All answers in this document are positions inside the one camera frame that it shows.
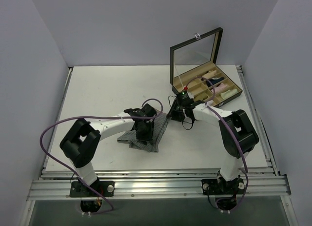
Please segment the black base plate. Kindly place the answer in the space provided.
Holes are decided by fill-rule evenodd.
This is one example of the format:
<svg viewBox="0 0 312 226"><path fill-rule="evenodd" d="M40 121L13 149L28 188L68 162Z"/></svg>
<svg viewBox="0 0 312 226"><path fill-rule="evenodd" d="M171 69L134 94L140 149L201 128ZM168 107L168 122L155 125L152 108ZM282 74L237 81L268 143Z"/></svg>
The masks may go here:
<svg viewBox="0 0 312 226"><path fill-rule="evenodd" d="M245 190L241 178L229 182L222 179L202 179L201 185L204 195L235 195L243 194Z"/></svg>
<svg viewBox="0 0 312 226"><path fill-rule="evenodd" d="M114 195L115 182L97 180L91 185L91 188L102 194L104 197L112 197ZM86 187L82 182L74 181L71 183L69 196L73 198L86 198L97 197L98 195Z"/></svg>

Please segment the black compartment storage box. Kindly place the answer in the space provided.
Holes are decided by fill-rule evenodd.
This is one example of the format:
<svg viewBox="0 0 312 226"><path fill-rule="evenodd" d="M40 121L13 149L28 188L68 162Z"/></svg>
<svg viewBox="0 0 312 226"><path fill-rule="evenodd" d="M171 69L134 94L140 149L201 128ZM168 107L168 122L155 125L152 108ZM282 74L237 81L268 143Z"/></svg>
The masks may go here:
<svg viewBox="0 0 312 226"><path fill-rule="evenodd" d="M170 47L170 84L173 93L176 94L184 89L187 89L193 97L206 93L209 96L207 101L213 100L215 107L221 107L242 94L242 89L216 65L222 34L223 28L218 27L204 34L196 33L193 38ZM202 75L211 70L217 71L212 78L224 77L225 79L208 87L206 85L208 79L202 81ZM228 87L217 94L212 93L211 89L221 83L227 83ZM238 92L222 100L220 94L234 88Z"/></svg>

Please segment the grey striped underwear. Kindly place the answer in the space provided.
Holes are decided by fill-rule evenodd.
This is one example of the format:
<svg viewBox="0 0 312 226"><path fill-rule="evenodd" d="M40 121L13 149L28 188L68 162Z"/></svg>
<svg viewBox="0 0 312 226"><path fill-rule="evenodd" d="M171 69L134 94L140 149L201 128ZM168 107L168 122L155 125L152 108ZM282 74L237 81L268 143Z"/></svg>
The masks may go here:
<svg viewBox="0 0 312 226"><path fill-rule="evenodd" d="M155 119L139 122L131 131L117 138L118 143L128 144L130 148L158 153L158 145L165 133L169 118L166 113L157 112Z"/></svg>

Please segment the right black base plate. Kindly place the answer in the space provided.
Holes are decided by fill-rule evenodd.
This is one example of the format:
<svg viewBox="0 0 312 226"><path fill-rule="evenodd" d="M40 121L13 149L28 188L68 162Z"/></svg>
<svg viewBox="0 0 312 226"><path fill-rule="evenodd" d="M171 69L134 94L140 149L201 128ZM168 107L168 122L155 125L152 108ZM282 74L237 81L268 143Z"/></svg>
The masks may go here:
<svg viewBox="0 0 312 226"><path fill-rule="evenodd" d="M235 195L243 194L245 190L241 178L229 182L222 179L202 179L201 185L204 195Z"/></svg>

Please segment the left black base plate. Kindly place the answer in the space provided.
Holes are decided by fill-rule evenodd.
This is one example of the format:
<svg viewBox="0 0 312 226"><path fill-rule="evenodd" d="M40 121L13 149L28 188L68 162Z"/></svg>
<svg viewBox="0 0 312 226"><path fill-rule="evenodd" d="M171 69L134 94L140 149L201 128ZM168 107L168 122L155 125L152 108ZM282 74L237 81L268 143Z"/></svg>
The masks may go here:
<svg viewBox="0 0 312 226"><path fill-rule="evenodd" d="M91 188L102 194L104 197L112 197L114 195L115 182L97 180L91 185ZM86 198L97 197L98 195L86 187L82 182L74 181L71 183L69 196L73 198Z"/></svg>

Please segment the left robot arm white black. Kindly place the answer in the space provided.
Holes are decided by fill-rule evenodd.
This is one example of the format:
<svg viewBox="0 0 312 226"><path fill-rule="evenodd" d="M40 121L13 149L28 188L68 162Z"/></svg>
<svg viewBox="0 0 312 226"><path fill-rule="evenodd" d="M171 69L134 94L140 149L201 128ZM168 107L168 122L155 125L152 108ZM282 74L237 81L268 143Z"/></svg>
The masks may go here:
<svg viewBox="0 0 312 226"><path fill-rule="evenodd" d="M98 192L98 177L91 163L98 143L117 133L133 131L139 144L152 144L154 120L151 117L154 116L156 110L147 103L141 109L126 109L108 120L89 122L78 119L74 122L59 146L83 180L80 189L86 196L94 196Z"/></svg>

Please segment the pale green rolled underwear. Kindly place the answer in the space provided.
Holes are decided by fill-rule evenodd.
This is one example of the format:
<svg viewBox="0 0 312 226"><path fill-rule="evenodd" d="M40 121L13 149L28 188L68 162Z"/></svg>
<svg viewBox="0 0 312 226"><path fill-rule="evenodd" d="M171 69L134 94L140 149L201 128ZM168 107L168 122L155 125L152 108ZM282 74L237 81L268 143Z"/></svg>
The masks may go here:
<svg viewBox="0 0 312 226"><path fill-rule="evenodd" d="M221 96L222 100L226 100L226 99L232 97L233 95L235 95L237 92L238 92L238 90L235 88L229 89L229 90L221 93L220 96Z"/></svg>

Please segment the beige rolled underwear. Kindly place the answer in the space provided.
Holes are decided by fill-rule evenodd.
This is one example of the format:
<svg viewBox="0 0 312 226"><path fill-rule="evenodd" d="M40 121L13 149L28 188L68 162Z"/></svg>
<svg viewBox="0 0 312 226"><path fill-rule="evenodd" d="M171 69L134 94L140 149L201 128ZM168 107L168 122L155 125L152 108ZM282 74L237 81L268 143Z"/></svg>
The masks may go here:
<svg viewBox="0 0 312 226"><path fill-rule="evenodd" d="M213 76L215 76L216 74L217 74L216 70L208 71L206 74L202 75L202 81L204 81L205 79L210 79Z"/></svg>

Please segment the aluminium mounting rail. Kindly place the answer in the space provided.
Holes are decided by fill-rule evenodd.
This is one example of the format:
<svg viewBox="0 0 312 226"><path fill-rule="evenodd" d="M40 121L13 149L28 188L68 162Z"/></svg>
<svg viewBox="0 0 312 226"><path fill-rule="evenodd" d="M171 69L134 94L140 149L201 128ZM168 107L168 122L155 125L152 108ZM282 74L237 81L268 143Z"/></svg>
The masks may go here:
<svg viewBox="0 0 312 226"><path fill-rule="evenodd" d="M28 200L69 200L69 172L44 172L32 182ZM99 171L100 180L115 183L114 200L202 198L201 180L217 177L216 169L178 169L157 171ZM248 174L247 196L283 196L291 190L286 176L272 167L252 168Z"/></svg>

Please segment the navy rolled underwear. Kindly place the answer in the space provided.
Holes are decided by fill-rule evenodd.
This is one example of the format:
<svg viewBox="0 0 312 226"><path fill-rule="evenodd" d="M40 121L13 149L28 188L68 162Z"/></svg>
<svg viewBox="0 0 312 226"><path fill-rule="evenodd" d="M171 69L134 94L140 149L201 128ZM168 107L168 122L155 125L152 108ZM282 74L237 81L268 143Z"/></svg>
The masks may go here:
<svg viewBox="0 0 312 226"><path fill-rule="evenodd" d="M213 85L215 85L215 84L217 84L217 83L223 81L224 79L225 79L224 77L210 78L210 79L208 79L208 80L206 81L206 85L207 85L208 87L211 87L211 86L213 86Z"/></svg>

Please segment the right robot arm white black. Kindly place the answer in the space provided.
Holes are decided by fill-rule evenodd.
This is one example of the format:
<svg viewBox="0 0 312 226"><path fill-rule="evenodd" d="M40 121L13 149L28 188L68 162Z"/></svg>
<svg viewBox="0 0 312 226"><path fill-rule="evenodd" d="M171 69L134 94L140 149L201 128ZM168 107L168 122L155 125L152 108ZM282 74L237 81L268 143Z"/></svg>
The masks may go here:
<svg viewBox="0 0 312 226"><path fill-rule="evenodd" d="M184 90L175 95L169 117L174 121L183 122L189 118L191 124L201 121L219 127L227 154L216 187L222 193L232 190L233 180L239 177L241 168L248 172L246 157L259 143L259 136L246 112L223 110L204 101L194 101Z"/></svg>

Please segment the tan rolled underwear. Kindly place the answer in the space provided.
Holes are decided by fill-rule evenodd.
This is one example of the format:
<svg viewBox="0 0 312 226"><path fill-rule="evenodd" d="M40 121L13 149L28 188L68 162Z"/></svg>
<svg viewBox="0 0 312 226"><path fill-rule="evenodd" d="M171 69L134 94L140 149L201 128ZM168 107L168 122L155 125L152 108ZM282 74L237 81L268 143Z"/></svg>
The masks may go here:
<svg viewBox="0 0 312 226"><path fill-rule="evenodd" d="M194 101L207 101L207 99L209 98L209 96L206 93L201 93L199 95L197 95L196 97L194 97Z"/></svg>

